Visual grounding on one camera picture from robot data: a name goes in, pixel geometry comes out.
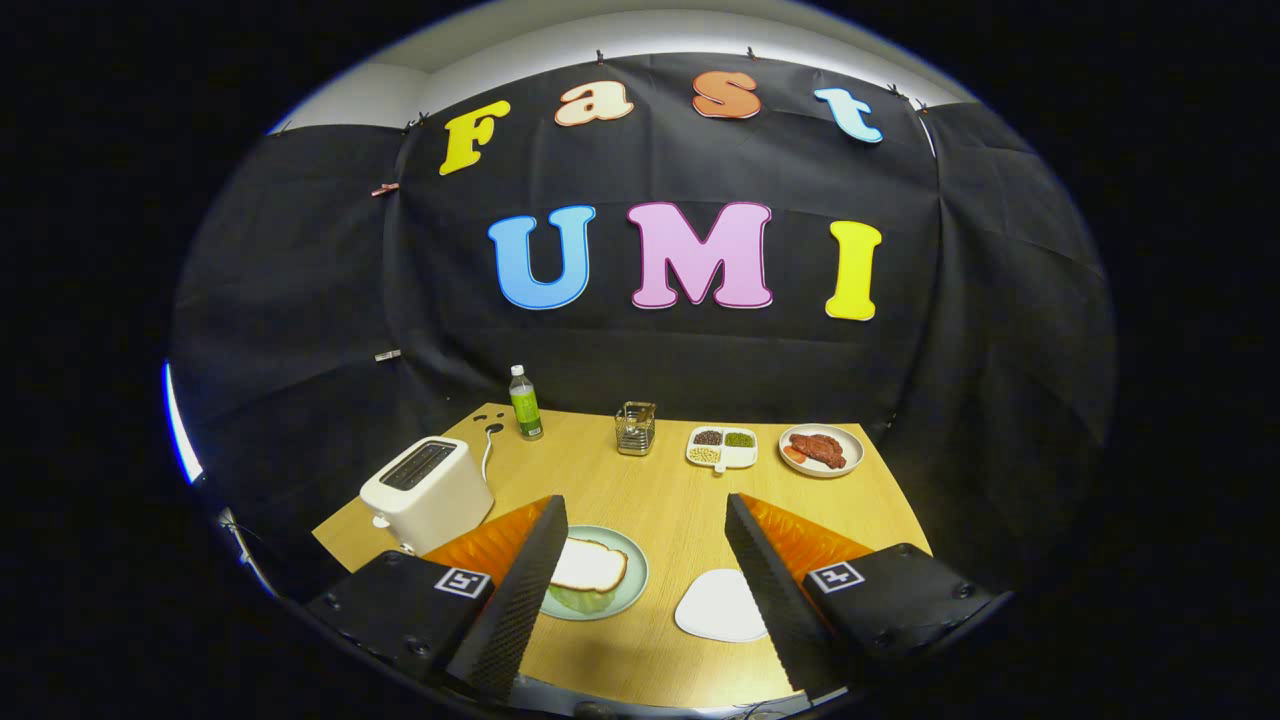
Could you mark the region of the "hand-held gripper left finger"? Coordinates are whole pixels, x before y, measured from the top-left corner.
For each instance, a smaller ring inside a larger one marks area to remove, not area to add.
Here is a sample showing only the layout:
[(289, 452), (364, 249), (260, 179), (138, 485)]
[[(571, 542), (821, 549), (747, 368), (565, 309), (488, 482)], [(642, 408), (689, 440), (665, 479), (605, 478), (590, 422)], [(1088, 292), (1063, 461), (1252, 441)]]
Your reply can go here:
[(424, 557), (384, 551), (306, 614), (408, 683), (506, 701), (567, 530), (564, 498), (549, 495)]

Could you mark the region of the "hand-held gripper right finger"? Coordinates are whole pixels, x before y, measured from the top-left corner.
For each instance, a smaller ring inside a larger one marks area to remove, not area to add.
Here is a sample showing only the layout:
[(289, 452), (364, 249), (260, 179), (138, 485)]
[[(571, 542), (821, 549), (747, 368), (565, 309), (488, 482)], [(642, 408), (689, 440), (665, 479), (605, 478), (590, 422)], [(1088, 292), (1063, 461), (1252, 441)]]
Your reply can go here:
[(728, 496), (724, 534), (790, 685), (808, 696), (934, 665), (1001, 607), (915, 544), (870, 550), (750, 495)]

